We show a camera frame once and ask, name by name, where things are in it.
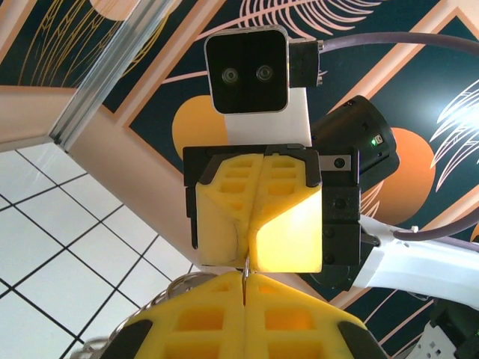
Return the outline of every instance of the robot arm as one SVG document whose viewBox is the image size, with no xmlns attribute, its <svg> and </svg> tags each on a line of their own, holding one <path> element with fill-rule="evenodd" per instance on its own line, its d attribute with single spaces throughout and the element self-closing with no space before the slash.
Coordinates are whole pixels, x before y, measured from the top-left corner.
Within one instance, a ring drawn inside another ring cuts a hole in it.
<svg viewBox="0 0 479 359">
<path fill-rule="evenodd" d="M 360 288 L 382 287 L 448 299 L 479 309 L 477 251 L 437 241 L 405 242 L 391 227 L 362 216 L 361 227 L 379 239 L 353 282 Z"/>
</svg>

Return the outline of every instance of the cable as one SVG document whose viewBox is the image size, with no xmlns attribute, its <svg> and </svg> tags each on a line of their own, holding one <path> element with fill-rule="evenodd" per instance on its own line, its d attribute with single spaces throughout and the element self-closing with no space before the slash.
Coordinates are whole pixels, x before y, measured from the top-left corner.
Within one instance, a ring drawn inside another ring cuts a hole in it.
<svg viewBox="0 0 479 359">
<path fill-rule="evenodd" d="M 446 245 L 453 245 L 454 247 L 459 247 L 462 249 L 469 249 L 470 251 L 478 252 L 479 253 L 479 244 L 472 243 L 467 241 L 461 241 L 457 238 L 452 237 L 444 237 L 444 238 L 437 238 L 434 239 L 436 242 L 445 243 Z"/>
<path fill-rule="evenodd" d="M 396 239 L 403 241 L 420 242 L 428 241 L 430 239 L 440 239 L 442 237 L 452 236 L 453 234 L 467 230 L 479 222 L 479 207 L 473 210 L 468 215 L 461 219 L 447 224 L 444 227 L 436 228 L 434 230 L 425 230 L 422 232 L 403 232 L 402 230 L 395 230 L 392 235 Z"/>
<path fill-rule="evenodd" d="M 419 32 L 371 32 L 344 37 L 337 37 L 324 41 L 323 50 L 320 54 L 352 46 L 370 45 L 374 43 L 420 43 L 446 47 L 461 52 L 467 52 L 479 56 L 479 42 L 463 39 L 461 37 L 424 34 Z"/>
</svg>

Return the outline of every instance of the camera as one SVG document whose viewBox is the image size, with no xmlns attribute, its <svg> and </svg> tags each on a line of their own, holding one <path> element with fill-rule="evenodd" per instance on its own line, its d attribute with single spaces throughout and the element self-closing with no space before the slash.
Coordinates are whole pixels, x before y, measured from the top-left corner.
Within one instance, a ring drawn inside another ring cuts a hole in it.
<svg viewBox="0 0 479 359">
<path fill-rule="evenodd" d="M 210 93 L 221 114 L 280 112 L 289 100 L 288 36 L 280 26 L 221 31 L 204 45 Z"/>
</svg>

